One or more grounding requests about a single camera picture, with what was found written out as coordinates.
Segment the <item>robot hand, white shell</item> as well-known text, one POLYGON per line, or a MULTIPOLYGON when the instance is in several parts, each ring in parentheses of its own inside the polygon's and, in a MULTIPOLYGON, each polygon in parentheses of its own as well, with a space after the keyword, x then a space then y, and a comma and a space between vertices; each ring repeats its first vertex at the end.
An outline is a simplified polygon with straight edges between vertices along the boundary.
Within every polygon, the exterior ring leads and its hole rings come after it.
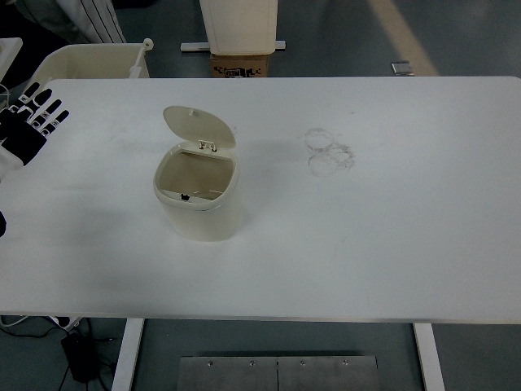
POLYGON ((1 178, 25 167, 69 116, 62 101, 52 98, 52 89, 39 88, 34 82, 1 110, 1 178))

